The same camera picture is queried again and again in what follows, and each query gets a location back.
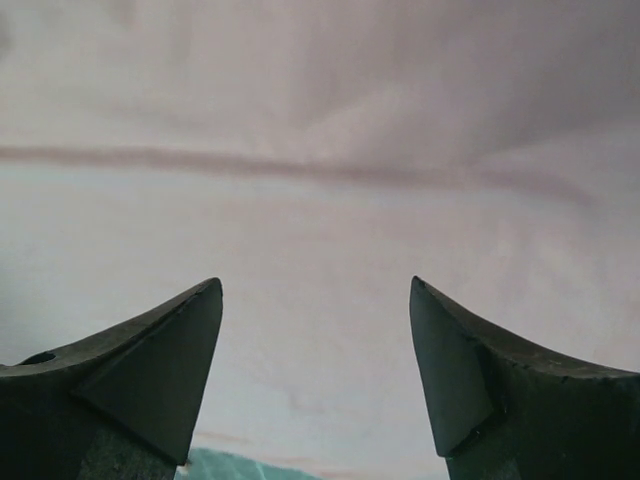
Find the white surface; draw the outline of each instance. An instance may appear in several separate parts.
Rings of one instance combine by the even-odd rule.
[[[345,480],[444,472],[413,274],[640,368],[637,2],[0,12],[3,363],[219,276],[195,443]]]

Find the white cloth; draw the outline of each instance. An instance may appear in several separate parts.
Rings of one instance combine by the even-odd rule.
[[[639,15],[0,0],[0,361],[219,276],[195,445],[325,478],[444,478],[412,275],[640,369]]]

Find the black plastic part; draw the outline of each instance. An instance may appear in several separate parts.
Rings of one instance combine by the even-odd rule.
[[[172,480],[222,320],[207,280],[79,342],[0,366],[0,470],[25,480]]]
[[[640,478],[640,375],[536,345],[419,278],[413,342],[451,480]]]

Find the green object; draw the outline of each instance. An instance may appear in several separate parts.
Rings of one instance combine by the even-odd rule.
[[[201,448],[189,453],[189,462],[188,472],[178,472],[175,480],[321,480],[298,470]]]

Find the green cloth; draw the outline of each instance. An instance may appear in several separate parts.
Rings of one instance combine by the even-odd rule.
[[[187,474],[176,474],[176,480],[320,480],[297,470],[265,465],[239,455],[194,449]]]

